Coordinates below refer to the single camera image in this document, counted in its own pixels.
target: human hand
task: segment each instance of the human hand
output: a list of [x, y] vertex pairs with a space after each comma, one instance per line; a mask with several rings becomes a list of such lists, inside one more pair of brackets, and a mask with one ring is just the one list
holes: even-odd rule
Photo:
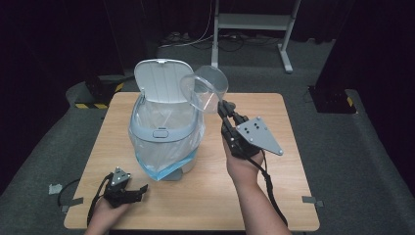
[[106, 233], [118, 222], [130, 206], [131, 204], [122, 204], [117, 208], [113, 208], [105, 198], [101, 198], [95, 205], [94, 213], [85, 235]]
[[[259, 169], [246, 160], [233, 157], [229, 146], [223, 137], [222, 142], [226, 154], [226, 168], [235, 186], [256, 185]], [[263, 162], [263, 155], [259, 152], [251, 157], [251, 159], [261, 165]]]

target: white stand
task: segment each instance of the white stand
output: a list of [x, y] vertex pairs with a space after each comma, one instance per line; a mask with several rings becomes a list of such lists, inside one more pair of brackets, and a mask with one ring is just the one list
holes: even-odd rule
[[278, 51], [284, 64], [286, 73], [292, 73], [293, 67], [287, 55], [287, 45], [296, 21], [301, 0], [296, 0], [290, 15], [251, 15], [251, 14], [219, 14], [219, 0], [216, 0], [214, 10], [213, 46], [211, 50], [211, 65], [218, 67], [217, 38], [220, 28], [285, 30], [282, 44], [278, 44]]

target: plastic bag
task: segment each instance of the plastic bag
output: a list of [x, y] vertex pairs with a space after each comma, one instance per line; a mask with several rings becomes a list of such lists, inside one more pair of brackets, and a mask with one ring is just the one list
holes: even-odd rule
[[[142, 101], [144, 99], [136, 102], [131, 116], [131, 122], [142, 128], [137, 130], [130, 124], [128, 133], [140, 166], [151, 178], [161, 180], [196, 157], [205, 133], [204, 117], [201, 111], [187, 102], [166, 104]], [[193, 130], [186, 133], [186, 128], [194, 121], [196, 124]], [[154, 139], [153, 136], [148, 136], [155, 130], [167, 131], [169, 135], [175, 132], [178, 135], [174, 141], [163, 142], [164, 138]]]

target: gray carpet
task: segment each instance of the gray carpet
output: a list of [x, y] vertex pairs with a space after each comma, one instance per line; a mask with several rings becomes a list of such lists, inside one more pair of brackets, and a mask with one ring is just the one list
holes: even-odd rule
[[[230, 42], [220, 46], [238, 48]], [[290, 42], [293, 74], [284, 73], [275, 44], [221, 50], [219, 67], [228, 76], [229, 92], [283, 95], [312, 195], [325, 204], [318, 209], [319, 230], [307, 234], [415, 234], [414, 198], [379, 141], [358, 93], [347, 91], [358, 114], [315, 111], [307, 86], [315, 84], [332, 46]], [[158, 57], [184, 61], [196, 70], [209, 65], [210, 50], [160, 48]], [[68, 91], [71, 104], [82, 86]], [[125, 82], [122, 91], [138, 91], [135, 81]], [[105, 114], [106, 110], [72, 106], [51, 128], [1, 196], [0, 234], [83, 233], [64, 228], [57, 195], [48, 190], [50, 184], [66, 185], [81, 176]], [[65, 191], [63, 203], [75, 187]]]

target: wooden table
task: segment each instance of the wooden table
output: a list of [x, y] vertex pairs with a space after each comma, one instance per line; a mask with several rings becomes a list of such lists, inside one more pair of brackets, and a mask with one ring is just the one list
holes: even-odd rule
[[[236, 191], [226, 171], [219, 115], [205, 115], [206, 132], [195, 167], [180, 181], [156, 182], [138, 165], [128, 137], [131, 111], [138, 95], [114, 95], [74, 195], [83, 197], [84, 202], [69, 209], [65, 227], [86, 228], [86, 216], [98, 186], [119, 166], [132, 176], [127, 190], [138, 190], [145, 184], [149, 184], [149, 190], [114, 229], [245, 230]], [[241, 115], [263, 117], [284, 150], [282, 157], [271, 153], [266, 156], [275, 199], [290, 230], [317, 230], [319, 220], [314, 205], [302, 201], [301, 196], [311, 194], [283, 97], [271, 93], [228, 93], [225, 100], [235, 103], [236, 112]], [[266, 192], [262, 176], [258, 179]]]

